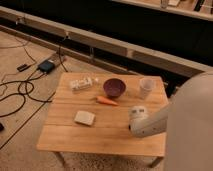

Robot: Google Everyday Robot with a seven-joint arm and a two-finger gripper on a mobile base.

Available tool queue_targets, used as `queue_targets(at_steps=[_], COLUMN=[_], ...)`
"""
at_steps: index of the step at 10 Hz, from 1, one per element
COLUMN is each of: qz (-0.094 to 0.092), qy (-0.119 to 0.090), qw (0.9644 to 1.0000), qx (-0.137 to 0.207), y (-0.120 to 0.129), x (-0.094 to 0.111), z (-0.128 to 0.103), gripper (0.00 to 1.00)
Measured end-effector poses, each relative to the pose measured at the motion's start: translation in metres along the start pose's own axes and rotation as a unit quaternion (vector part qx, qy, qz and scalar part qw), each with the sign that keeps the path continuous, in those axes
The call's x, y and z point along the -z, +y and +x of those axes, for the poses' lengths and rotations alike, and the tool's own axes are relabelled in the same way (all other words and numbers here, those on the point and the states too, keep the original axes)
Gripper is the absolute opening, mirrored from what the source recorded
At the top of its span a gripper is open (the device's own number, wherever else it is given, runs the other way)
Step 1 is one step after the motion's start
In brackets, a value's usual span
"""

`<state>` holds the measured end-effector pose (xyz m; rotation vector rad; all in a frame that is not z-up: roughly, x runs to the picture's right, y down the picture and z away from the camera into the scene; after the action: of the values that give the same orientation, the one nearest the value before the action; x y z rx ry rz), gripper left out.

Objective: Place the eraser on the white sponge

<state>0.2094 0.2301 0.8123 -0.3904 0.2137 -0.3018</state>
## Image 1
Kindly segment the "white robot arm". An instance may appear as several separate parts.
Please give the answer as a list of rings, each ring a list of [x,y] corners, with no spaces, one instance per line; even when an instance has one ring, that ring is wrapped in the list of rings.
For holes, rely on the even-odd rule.
[[[167,133],[164,171],[213,171],[213,70],[186,81],[151,116],[130,112],[129,127],[138,138]]]

